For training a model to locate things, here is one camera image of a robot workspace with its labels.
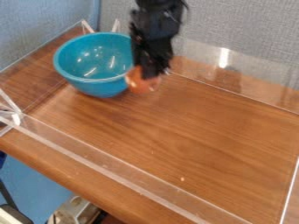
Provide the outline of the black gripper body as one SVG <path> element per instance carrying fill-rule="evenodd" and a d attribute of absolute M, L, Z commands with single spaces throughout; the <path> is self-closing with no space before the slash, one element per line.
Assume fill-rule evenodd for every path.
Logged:
<path fill-rule="evenodd" d="M 151 57 L 170 59 L 188 4 L 184 0 L 135 0 L 135 4 L 130 11 L 132 39 Z"/>

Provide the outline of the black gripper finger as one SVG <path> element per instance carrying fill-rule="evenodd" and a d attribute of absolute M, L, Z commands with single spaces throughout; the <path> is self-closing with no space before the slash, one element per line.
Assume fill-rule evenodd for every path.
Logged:
<path fill-rule="evenodd" d="M 164 74 L 170 69 L 170 61 L 172 59 L 172 52 L 163 51 L 158 54 L 143 51 L 142 55 L 142 77 L 144 80 L 156 78 L 160 74 Z"/>
<path fill-rule="evenodd" d="M 138 44 L 132 44 L 132 56 L 134 56 L 135 66 L 144 67 L 143 60 L 144 60 L 144 56 L 146 56 L 146 50 Z"/>

